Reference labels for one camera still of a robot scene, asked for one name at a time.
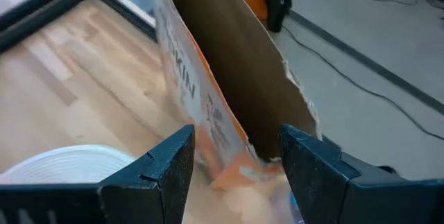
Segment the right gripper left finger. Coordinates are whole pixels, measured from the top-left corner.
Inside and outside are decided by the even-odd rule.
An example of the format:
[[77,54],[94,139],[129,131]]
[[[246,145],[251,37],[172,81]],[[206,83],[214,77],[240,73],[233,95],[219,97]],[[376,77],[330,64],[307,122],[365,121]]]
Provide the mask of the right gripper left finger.
[[194,133],[183,126],[100,182],[0,186],[0,224],[181,224]]

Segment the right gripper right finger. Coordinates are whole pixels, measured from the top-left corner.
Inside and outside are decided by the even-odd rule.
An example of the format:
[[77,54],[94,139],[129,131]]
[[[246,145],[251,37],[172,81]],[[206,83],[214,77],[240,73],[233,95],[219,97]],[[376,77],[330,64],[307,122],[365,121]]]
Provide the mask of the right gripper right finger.
[[444,224],[444,178],[407,180],[287,124],[279,142],[306,224]]

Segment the pumpkin cereal box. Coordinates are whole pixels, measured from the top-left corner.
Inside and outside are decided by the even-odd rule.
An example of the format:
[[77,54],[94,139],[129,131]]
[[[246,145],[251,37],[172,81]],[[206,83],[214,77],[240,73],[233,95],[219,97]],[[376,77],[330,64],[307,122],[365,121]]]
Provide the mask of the pumpkin cereal box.
[[166,84],[194,126],[185,224],[276,223],[284,124],[320,137],[312,102],[245,0],[153,0]]

